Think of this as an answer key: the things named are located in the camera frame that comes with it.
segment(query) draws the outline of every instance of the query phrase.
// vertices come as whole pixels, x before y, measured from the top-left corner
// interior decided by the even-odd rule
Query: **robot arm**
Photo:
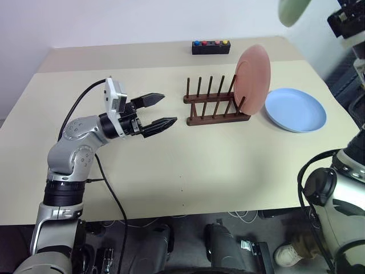
[[[164,95],[147,94],[126,103],[127,95],[122,90],[120,83],[107,78],[104,90],[107,112],[69,122],[48,153],[47,183],[32,236],[31,257],[15,273],[71,274],[71,252],[96,150],[114,138],[152,136],[177,120],[162,118],[143,127],[136,110],[156,104]]]

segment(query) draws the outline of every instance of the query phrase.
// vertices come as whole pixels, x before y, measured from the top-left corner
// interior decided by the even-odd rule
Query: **plate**
[[[265,101],[268,116],[280,127],[292,132],[311,132],[326,123],[326,111],[314,97],[294,88],[270,92]]]
[[[265,103],[270,87],[270,59],[260,45],[248,48],[240,57],[234,81],[234,101],[240,105],[246,97],[241,112],[254,115]]]

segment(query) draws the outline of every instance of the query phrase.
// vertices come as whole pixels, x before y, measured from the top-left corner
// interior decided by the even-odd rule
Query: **floor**
[[[250,220],[255,212],[249,212],[245,217]],[[203,241],[203,229],[206,224],[213,223],[221,219],[223,225],[239,239],[250,241],[265,241],[269,246],[271,255],[275,249],[282,243],[290,239],[290,235],[295,231],[302,229],[303,223],[300,211],[294,211],[285,215],[276,216],[269,219],[256,218],[251,224],[243,223],[239,218],[234,218],[228,213],[198,214],[188,215],[186,217],[162,217],[155,221],[147,228],[129,228],[126,253],[123,259],[122,273],[128,273],[129,266],[135,256],[139,245],[147,235],[158,224],[169,224],[175,232],[175,246],[167,261],[165,269],[181,267],[209,267],[210,262],[205,255]],[[135,226],[144,226],[154,219],[131,220],[130,224]],[[118,258],[120,255],[120,246],[123,235],[123,224],[116,221],[113,223],[105,222],[107,227],[103,237],[88,235],[87,243],[97,247],[114,247],[115,261],[111,273],[115,273]],[[247,271],[256,271],[256,265],[250,252],[241,250],[242,256],[248,267]],[[273,262],[275,273],[326,273],[326,263],[324,259],[317,256],[312,260],[302,260],[292,268],[281,268]]]

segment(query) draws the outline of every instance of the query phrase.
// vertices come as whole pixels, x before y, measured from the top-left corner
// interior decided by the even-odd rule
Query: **green object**
[[[311,0],[280,0],[279,19],[286,26],[291,27],[303,14]]]

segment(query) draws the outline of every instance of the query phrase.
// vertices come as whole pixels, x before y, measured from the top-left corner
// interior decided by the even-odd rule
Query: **white table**
[[[270,56],[270,89],[293,87],[311,94],[327,112],[326,125],[296,134],[275,126],[262,110],[248,122],[188,127],[186,78],[193,90],[201,76],[203,92],[213,75],[214,92],[224,74],[227,90],[238,57],[257,42]],[[148,57],[148,49],[155,54]],[[98,151],[128,218],[298,206],[299,169],[322,151],[346,146],[358,132],[355,123],[283,38],[232,41],[226,56],[196,57],[188,49],[189,42],[53,50],[0,129],[0,224],[35,223],[47,153],[62,121],[87,86],[109,75],[124,84],[129,99],[165,94],[157,105],[138,110],[143,125],[164,116],[178,118],[162,134],[114,140]],[[72,118],[103,113],[102,90],[90,92]],[[221,103],[219,111],[225,106]],[[90,178],[100,178],[95,162]],[[84,203],[86,220],[121,219],[103,182],[86,186]]]

